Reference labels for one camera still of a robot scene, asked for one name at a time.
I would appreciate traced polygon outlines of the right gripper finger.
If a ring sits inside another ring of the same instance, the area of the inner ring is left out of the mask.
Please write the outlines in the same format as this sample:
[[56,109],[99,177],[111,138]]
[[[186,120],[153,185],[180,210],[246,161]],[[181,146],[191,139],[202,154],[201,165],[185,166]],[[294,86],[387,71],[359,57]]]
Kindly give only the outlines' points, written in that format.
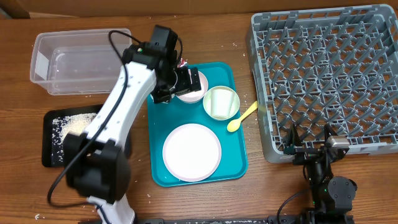
[[286,146],[287,149],[302,148],[302,141],[300,140],[297,126],[295,124],[290,126],[290,132],[287,138]]
[[337,133],[329,124],[324,125],[325,144],[327,146],[335,146]]

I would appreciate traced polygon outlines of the red foil snack wrapper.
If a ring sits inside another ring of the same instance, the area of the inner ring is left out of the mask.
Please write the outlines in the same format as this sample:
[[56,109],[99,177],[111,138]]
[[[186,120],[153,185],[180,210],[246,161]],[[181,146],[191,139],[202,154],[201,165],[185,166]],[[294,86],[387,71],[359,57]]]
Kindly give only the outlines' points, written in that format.
[[180,67],[184,67],[187,65],[187,61],[184,59],[181,59],[181,61],[179,62],[179,64],[177,65],[178,68]]

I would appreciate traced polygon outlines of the large white plate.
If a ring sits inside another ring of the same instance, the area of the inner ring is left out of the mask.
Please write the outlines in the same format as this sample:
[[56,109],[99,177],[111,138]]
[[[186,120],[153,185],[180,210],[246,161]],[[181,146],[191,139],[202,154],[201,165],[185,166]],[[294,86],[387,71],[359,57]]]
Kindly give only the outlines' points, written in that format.
[[216,134],[201,124],[183,124],[165,139],[162,158],[167,170],[185,182],[210,177],[221,162],[221,143]]

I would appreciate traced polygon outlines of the small white cup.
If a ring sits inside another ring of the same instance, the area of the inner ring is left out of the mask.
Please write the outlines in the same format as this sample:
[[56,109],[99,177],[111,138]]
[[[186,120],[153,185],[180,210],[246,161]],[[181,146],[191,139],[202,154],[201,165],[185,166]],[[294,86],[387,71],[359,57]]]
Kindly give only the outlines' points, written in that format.
[[215,88],[211,92],[211,115],[217,119],[229,117],[234,93],[225,88]]

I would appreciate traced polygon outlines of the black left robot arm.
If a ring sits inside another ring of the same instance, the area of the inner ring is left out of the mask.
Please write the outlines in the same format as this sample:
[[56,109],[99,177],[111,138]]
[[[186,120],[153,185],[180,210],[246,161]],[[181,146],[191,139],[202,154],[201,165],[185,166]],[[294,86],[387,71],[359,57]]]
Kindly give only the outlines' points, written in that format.
[[156,25],[150,41],[136,40],[123,53],[118,80],[91,123],[63,140],[62,178],[84,205],[94,205],[102,223],[136,223],[126,192],[131,170],[125,152],[130,128],[143,102],[168,103],[174,96],[201,89],[197,68],[179,67],[182,41],[170,28]]

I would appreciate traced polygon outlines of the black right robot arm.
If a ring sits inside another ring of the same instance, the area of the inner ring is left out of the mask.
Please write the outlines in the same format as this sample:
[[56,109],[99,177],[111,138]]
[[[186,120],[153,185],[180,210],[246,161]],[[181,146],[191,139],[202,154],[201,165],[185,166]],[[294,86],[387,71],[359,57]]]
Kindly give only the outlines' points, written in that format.
[[[297,132],[296,125],[290,127],[284,154],[294,157],[292,163],[303,167],[303,176],[309,188],[289,197],[279,207],[277,223],[354,223],[347,213],[353,208],[358,186],[356,182],[342,176],[334,176],[331,164],[343,159],[349,150],[349,141],[339,136],[329,124],[324,125],[325,142],[318,148],[305,147]],[[291,200],[310,192],[312,208],[301,214],[282,216],[281,211]]]

